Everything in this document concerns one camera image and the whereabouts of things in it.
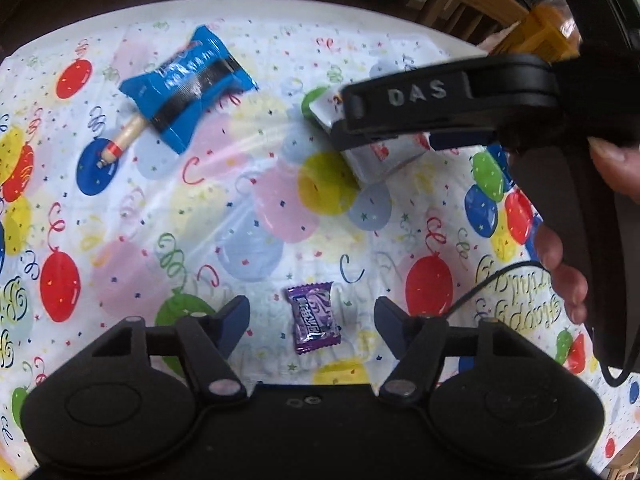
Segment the person's right hand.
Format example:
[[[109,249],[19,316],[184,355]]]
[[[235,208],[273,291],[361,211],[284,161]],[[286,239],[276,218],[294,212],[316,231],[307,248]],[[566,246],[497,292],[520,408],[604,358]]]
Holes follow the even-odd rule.
[[[570,319],[620,330],[638,297],[639,149],[590,138],[532,151],[514,171],[544,218],[536,251]]]

